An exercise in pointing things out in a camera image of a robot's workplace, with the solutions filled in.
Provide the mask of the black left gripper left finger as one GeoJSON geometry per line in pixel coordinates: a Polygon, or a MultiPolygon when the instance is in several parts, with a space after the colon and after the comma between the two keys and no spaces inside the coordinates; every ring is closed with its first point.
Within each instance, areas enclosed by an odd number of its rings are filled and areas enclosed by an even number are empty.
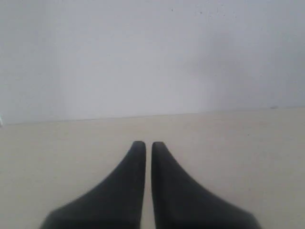
{"type": "Polygon", "coordinates": [[[146,171],[146,145],[134,141],[119,165],[96,187],[53,210],[42,229],[139,229],[146,171]]]}

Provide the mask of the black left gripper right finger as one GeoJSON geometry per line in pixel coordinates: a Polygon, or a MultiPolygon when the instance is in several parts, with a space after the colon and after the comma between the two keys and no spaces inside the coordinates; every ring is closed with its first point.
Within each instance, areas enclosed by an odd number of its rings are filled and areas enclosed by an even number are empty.
{"type": "Polygon", "coordinates": [[[152,200],[158,229],[258,229],[258,220],[202,187],[163,142],[152,144],[152,200]]]}

